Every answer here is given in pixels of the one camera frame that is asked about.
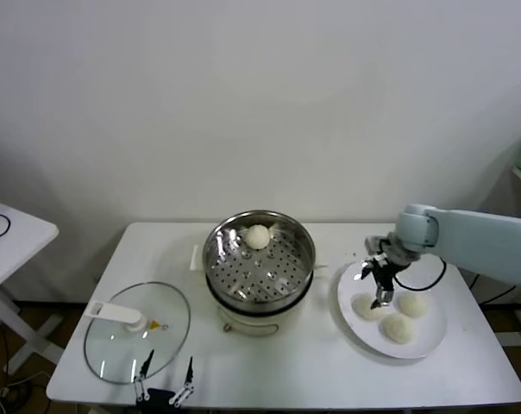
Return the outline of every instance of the lid handle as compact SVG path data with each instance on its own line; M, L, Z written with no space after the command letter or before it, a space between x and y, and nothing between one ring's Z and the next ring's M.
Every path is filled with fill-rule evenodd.
M142 330L146 326L147 319L139 310L110 304L101 300L91 300L86 306L85 317L103 319L106 321L120 322L131 332Z

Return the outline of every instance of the floor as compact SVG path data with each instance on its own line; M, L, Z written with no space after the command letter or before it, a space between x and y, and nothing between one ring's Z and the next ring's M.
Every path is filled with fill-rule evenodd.
M71 337L72 330L76 326L81 310L55 310L51 308L36 308L29 307L22 309L22 317L32 327L38 328L52 313L59 313L64 317L63 323L49 336L49 339L54 343L65 347L69 338ZM519 330L517 319L513 316L512 312L503 310L491 310L487 311L486 317L495 331L511 331ZM10 329L4 327L7 336L9 354L14 354L19 347L22 345L22 340ZM506 354L510 359L510 362L516 369L519 378L521 379L521 348L507 348ZM2 371L3 364L5 362L5 349L3 344L3 338L0 335L0 388L4 383L4 374ZM36 354L33 355L22 368L17 372L14 379L10 379L10 382L14 380L27 378L30 375L38 373L40 371L46 373L53 372L53 364L49 361L42 359ZM42 414L45 413L47 408L47 397L45 395L45 389L40 386L47 384L48 378L46 376L39 376L33 379L33 383L37 385L33 387L33 391L30 396L30 400L17 412L18 414ZM47 414L65 414L65 413L86 413L85 407L76 407L75 405L61 404L52 402L47 410ZM393 413L396 411L385 411L386 414ZM500 407L480 407L470 411L470 413L489 413L489 414L521 414L521 404L511 406L500 406Z

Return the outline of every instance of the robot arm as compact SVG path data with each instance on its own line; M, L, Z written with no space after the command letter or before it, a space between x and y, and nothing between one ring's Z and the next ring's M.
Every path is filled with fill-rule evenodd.
M412 204L399 215L394 232L372 239L370 250L377 254L367 260L362 277L371 272L376 279L374 306L390 302L389 283L394 275L425 253L521 285L521 218Z

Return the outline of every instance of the steamed bun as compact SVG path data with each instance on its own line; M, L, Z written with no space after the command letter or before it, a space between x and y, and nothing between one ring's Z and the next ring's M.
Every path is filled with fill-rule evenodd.
M270 232L265 226L255 224L248 228L244 240L249 248L261 250L270 243Z
M399 297L399 309L408 317L422 317L427 313L427 299L420 293L405 292Z
M373 296L369 293L363 293L353 300L353 311L367 321L379 321L386 314L386 309L375 308L370 309L373 302Z
M405 344L416 337L412 321L399 313L386 317L381 324L386 336L393 342Z

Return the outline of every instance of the perforated steamer tray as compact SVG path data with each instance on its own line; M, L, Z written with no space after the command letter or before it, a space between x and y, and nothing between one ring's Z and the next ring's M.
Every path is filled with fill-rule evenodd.
M247 229L270 229L266 248L249 248ZM264 317L289 309L308 291L315 251L306 229L296 220L273 211L256 210L219 224L204 247L207 285L224 306L247 316Z

